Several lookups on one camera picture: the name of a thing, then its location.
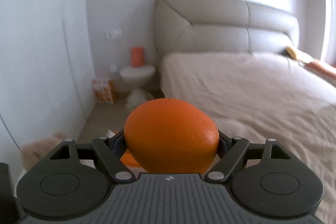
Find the white round side table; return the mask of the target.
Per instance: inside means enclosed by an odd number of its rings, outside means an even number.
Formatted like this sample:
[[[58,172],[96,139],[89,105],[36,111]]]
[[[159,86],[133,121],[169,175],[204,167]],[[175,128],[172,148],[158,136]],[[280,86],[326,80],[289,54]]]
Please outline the white round side table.
[[[123,82],[131,87],[125,104],[127,112],[131,113],[139,105],[154,99],[154,96],[144,87],[153,79],[155,73],[156,69],[151,65],[125,67],[120,71]]]

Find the orange paper bag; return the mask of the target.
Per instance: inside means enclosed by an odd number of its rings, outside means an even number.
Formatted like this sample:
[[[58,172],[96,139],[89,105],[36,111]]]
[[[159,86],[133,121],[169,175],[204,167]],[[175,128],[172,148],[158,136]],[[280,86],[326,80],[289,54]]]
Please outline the orange paper bag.
[[[94,96],[98,102],[114,103],[114,86],[111,78],[94,79],[91,81]]]

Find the orange gift box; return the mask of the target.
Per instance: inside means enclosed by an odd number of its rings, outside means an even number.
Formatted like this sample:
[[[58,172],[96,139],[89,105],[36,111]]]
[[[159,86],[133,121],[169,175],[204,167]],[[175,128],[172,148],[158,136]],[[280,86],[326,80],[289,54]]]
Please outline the orange gift box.
[[[132,168],[141,168],[141,166],[138,164],[138,162],[134,159],[134,157],[131,155],[131,152],[127,149],[125,153],[120,158],[120,161],[128,167]]]

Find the beige leather headboard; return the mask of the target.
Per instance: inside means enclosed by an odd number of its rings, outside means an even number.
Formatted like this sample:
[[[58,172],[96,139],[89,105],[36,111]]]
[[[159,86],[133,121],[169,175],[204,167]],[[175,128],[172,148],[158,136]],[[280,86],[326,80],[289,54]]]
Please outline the beige leather headboard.
[[[158,54],[276,53],[299,44],[299,23],[286,11],[246,0],[155,0]]]

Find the large orange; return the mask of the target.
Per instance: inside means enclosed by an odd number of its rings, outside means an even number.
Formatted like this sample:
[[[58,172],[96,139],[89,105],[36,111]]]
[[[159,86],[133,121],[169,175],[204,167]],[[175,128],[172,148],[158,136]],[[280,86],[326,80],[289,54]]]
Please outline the large orange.
[[[219,144],[214,121],[192,104],[173,98],[139,105],[123,131],[131,155],[149,173],[203,173]]]

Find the beige blanket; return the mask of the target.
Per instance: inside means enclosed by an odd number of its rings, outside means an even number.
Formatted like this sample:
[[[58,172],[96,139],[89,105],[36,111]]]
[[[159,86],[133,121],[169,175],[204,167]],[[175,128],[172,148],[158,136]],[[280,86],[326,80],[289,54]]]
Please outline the beige blanket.
[[[172,53],[161,89],[206,113],[227,136],[274,138],[322,181],[316,212],[335,223],[335,87],[273,53]]]

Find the yellow pillow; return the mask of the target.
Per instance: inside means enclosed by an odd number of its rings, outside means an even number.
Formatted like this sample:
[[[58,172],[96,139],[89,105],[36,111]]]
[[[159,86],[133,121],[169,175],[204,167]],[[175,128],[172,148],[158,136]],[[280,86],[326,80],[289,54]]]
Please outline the yellow pillow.
[[[294,60],[302,61],[303,63],[312,63],[314,61],[314,58],[311,55],[303,51],[300,51],[297,48],[286,47],[286,51],[288,52],[290,57]]]

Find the brown plush toy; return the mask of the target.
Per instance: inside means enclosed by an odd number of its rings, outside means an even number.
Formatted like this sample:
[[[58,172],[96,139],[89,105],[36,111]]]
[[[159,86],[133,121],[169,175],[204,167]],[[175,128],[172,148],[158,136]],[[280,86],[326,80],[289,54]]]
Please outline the brown plush toy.
[[[21,160],[24,170],[29,171],[66,138],[64,132],[56,132],[50,137],[24,145],[21,148]]]

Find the white wall socket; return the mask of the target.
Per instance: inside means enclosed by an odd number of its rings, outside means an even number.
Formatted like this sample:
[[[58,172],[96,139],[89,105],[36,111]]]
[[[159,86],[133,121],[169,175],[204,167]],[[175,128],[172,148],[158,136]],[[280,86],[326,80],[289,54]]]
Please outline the white wall socket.
[[[121,30],[113,30],[106,33],[106,37],[108,39],[120,39],[122,38],[122,31]]]

